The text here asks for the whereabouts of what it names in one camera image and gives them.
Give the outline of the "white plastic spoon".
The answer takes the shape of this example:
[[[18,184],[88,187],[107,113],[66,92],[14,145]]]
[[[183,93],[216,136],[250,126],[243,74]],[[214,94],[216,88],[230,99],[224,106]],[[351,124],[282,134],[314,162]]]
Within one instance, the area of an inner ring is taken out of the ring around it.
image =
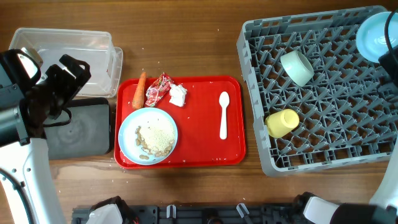
[[[219,97],[219,104],[221,106],[221,123],[220,123],[220,139],[225,140],[228,135],[227,127],[227,107],[229,105],[229,95],[223,91]]]

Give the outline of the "yellow plastic cup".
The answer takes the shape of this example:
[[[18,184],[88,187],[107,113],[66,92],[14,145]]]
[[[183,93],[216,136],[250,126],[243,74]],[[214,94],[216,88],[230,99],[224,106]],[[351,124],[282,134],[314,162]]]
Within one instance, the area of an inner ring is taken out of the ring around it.
[[[269,115],[265,119],[268,133],[273,138],[281,138],[295,129],[300,122],[298,114],[292,109],[285,109]]]

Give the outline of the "mint green bowl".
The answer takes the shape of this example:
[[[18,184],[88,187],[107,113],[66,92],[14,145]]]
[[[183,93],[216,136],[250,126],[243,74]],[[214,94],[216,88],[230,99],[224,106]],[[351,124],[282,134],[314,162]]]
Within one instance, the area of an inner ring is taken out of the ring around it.
[[[305,86],[314,76],[314,70],[306,56],[294,50],[280,57],[283,69],[298,86]]]

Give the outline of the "light blue bowl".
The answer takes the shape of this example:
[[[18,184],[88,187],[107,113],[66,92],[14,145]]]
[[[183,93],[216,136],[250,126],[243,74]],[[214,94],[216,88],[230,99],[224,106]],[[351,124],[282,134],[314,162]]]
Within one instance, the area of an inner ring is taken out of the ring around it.
[[[384,28],[391,12],[380,12],[367,18],[356,34],[356,47],[359,53],[370,62],[378,63],[379,59],[389,52]]]

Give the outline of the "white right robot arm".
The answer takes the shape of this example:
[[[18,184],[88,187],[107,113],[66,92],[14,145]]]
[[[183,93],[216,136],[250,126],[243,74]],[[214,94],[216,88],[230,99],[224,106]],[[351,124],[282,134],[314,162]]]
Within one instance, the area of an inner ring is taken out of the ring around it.
[[[379,63],[390,75],[391,81],[397,85],[397,47],[391,45],[389,31],[397,34],[397,28],[390,28],[390,22],[397,17],[397,11],[390,12],[388,17],[375,16],[367,19],[359,28],[366,33],[369,29],[367,24],[376,24],[376,20],[384,23],[384,45],[387,52],[379,57]],[[369,205],[343,203],[341,205],[331,204],[332,208],[323,216],[325,223],[369,223],[383,224],[395,223],[397,219],[397,148],[393,150],[383,180],[370,200]]]

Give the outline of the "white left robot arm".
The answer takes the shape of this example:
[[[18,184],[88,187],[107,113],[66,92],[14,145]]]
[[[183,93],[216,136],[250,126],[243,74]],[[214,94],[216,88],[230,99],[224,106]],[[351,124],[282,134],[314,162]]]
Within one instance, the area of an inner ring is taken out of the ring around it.
[[[42,78],[34,49],[1,52],[1,184],[15,223],[65,223],[49,166],[46,119],[91,77],[90,66],[67,54]]]

